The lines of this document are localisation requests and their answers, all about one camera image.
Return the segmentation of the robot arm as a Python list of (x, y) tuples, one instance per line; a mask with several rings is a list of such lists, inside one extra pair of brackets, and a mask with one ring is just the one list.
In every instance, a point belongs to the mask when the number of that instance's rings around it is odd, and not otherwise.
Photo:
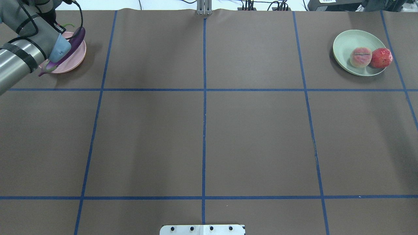
[(56, 23), (61, 0), (2, 0), (1, 23), (17, 37), (1, 46), (1, 94), (37, 70), (45, 60), (58, 62), (70, 51)]

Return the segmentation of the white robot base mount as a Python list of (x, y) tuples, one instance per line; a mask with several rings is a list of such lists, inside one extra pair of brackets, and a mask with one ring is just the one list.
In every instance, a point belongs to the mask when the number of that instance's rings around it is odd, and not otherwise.
[(160, 235), (245, 235), (245, 225), (167, 225), (162, 226)]

